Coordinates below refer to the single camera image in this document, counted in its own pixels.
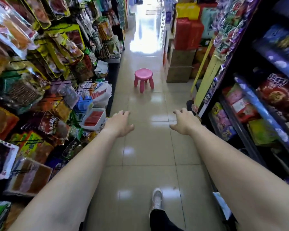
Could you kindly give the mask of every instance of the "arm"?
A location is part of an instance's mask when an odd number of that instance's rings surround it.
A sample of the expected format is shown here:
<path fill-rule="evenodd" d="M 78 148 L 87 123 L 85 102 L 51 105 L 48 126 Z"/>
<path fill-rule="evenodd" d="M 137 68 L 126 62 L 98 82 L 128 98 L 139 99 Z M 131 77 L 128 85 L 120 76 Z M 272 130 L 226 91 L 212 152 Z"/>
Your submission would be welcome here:
<path fill-rule="evenodd" d="M 117 137 L 134 130 L 129 111 L 109 118 L 105 128 L 28 204 L 9 231 L 78 230 Z"/>
<path fill-rule="evenodd" d="M 190 135 L 220 194 L 244 230 L 289 231 L 289 185 L 201 125 L 185 108 L 170 128 Z"/>

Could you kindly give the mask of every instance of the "tiled floor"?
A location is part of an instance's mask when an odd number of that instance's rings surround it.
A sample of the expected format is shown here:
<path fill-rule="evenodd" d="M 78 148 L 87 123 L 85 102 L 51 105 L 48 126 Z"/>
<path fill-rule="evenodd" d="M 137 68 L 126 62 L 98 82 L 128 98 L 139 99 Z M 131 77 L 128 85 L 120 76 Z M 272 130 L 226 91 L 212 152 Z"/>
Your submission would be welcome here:
<path fill-rule="evenodd" d="M 192 81 L 166 83 L 159 16 L 146 15 L 150 0 L 135 6 L 136 29 L 127 32 L 112 114 L 130 110 L 135 130 L 118 139 L 94 194 L 87 231 L 150 230 L 151 193 L 160 187 L 166 213 L 179 228 L 223 230 L 200 157 L 189 136 L 170 129 L 174 109 L 186 107 Z M 140 94 L 134 72 L 149 68 L 155 88 Z"/>

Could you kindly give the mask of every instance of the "plastic stool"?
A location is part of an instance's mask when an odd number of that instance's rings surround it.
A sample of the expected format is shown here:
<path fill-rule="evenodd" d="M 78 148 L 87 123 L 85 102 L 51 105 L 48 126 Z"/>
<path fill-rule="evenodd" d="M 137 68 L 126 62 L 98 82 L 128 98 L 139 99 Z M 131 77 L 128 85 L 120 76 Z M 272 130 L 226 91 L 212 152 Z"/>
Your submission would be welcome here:
<path fill-rule="evenodd" d="M 150 69 L 142 68 L 135 71 L 134 86 L 137 87 L 138 80 L 140 80 L 140 93 L 144 92 L 145 82 L 149 80 L 151 89 L 154 89 L 153 72 Z"/>

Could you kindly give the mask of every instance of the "sneaker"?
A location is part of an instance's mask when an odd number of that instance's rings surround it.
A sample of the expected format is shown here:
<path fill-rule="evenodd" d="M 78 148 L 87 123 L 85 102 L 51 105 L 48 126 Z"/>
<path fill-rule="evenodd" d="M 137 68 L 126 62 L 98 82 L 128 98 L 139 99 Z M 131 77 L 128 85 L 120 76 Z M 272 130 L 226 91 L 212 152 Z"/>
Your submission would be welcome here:
<path fill-rule="evenodd" d="M 150 209 L 149 217 L 151 214 L 151 211 L 154 209 L 162 210 L 162 201 L 163 201 L 163 192 L 159 188 L 155 188 L 152 194 L 152 207 Z"/>

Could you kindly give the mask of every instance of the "person's left arm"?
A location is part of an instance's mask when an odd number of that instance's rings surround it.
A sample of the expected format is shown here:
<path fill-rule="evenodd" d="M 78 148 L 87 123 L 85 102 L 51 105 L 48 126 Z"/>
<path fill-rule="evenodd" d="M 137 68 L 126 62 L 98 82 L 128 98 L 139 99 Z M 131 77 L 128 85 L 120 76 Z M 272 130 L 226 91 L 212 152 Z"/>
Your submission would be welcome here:
<path fill-rule="evenodd" d="M 116 138 L 134 130 L 129 111 L 109 118 L 105 128 L 35 196 L 9 231 L 78 230 Z"/>

